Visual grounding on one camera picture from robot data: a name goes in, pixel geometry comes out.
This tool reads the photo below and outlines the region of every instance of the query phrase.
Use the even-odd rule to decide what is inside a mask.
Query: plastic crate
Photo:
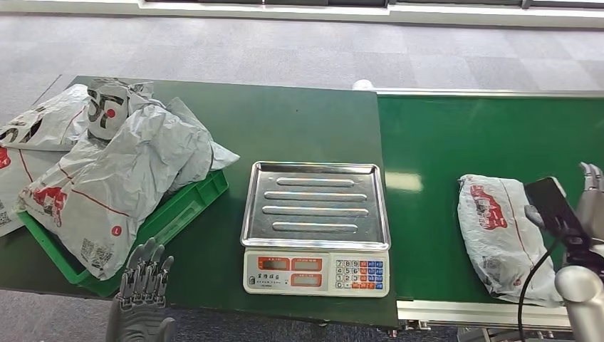
[[[219,170],[210,172],[201,182],[182,188],[167,201],[161,202],[145,220],[138,229],[132,248],[144,244],[151,237],[155,237],[158,244],[168,243],[228,187],[224,174]],[[31,215],[20,212],[19,217],[70,283],[103,297],[113,294],[120,287],[124,267],[115,276],[100,281],[61,244],[56,235],[46,230]]]

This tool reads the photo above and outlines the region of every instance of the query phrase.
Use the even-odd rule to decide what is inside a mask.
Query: plastic bag
[[[180,170],[169,192],[175,192],[189,183],[204,180],[209,171],[221,170],[239,159],[238,155],[213,141],[208,129],[180,98],[172,99],[166,109],[199,131],[197,150]]]
[[[153,82],[127,84],[114,78],[97,78],[90,82],[92,97],[88,109],[88,132],[94,138],[108,142],[113,139],[128,116],[128,100],[132,94],[150,98]]]
[[[69,151],[88,127],[90,96],[76,84],[0,128],[0,145],[24,150]]]
[[[13,206],[19,192],[55,165],[64,152],[0,147],[0,237],[23,226]]]
[[[197,149],[198,134],[164,108],[147,105],[104,149],[94,140],[78,143],[21,201],[92,275],[109,279]]]
[[[493,297],[518,302],[526,277],[546,253],[539,228],[524,214],[529,204],[517,180],[465,175],[459,179],[459,226],[474,270]],[[559,306],[551,258],[536,271],[525,302]]]

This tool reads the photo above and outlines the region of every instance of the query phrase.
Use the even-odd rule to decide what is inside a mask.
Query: plastic mailer bag
[[[0,147],[0,237],[23,226],[13,211],[19,192],[64,155],[64,152]]]
[[[197,149],[198,134],[161,106],[144,106],[106,147],[82,139],[21,193],[21,203],[92,275],[109,279]]]
[[[213,141],[208,129],[180,98],[172,99],[166,109],[199,131],[197,149],[176,176],[169,192],[175,192],[189,183],[204,180],[209,171],[221,170],[239,159],[238,155]]]
[[[69,151],[88,127],[90,97],[76,84],[0,128],[0,145],[24,150]]]
[[[94,138],[108,142],[134,113],[128,110],[129,97],[137,94],[150,98],[153,82],[127,84],[114,78],[96,78],[90,82],[88,94],[92,98],[88,109],[88,132]]]
[[[539,228],[524,214],[529,204],[517,180],[465,175],[459,179],[459,226],[474,270],[493,297],[518,302],[522,286],[546,253]],[[525,302],[559,306],[551,258],[536,271]]]

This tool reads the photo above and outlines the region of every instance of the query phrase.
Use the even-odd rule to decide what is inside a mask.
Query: qr code
[[[5,224],[9,224],[11,223],[11,219],[9,219],[9,213],[8,212],[0,212],[0,227],[4,226]]]
[[[97,269],[103,269],[103,266],[105,266],[105,264],[107,264],[107,261],[109,261],[109,259],[111,259],[112,256],[113,256],[113,253],[109,252],[107,247],[105,247],[105,246],[98,247],[96,249],[93,262],[91,262],[90,265],[92,265],[92,267],[95,267]]]
[[[93,253],[94,250],[94,243],[92,243],[89,239],[84,239],[84,242],[82,243],[82,249],[80,250],[80,255],[82,256],[82,259],[86,260],[86,262],[88,262],[88,259],[90,258],[90,255]]]

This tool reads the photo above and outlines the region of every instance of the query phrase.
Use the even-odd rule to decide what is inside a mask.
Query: weighing scale
[[[250,294],[386,296],[390,232],[379,167],[256,162],[241,244]]]

